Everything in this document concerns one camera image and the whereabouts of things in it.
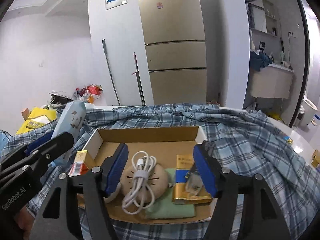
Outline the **person's left hand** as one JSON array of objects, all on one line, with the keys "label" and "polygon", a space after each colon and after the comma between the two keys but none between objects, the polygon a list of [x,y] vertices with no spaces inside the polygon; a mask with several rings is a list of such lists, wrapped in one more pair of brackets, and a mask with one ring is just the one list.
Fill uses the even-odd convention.
[{"label": "person's left hand", "polygon": [[26,206],[24,206],[19,213],[15,215],[14,220],[20,229],[23,230],[23,239],[29,239],[34,223],[34,217],[27,210]]}]

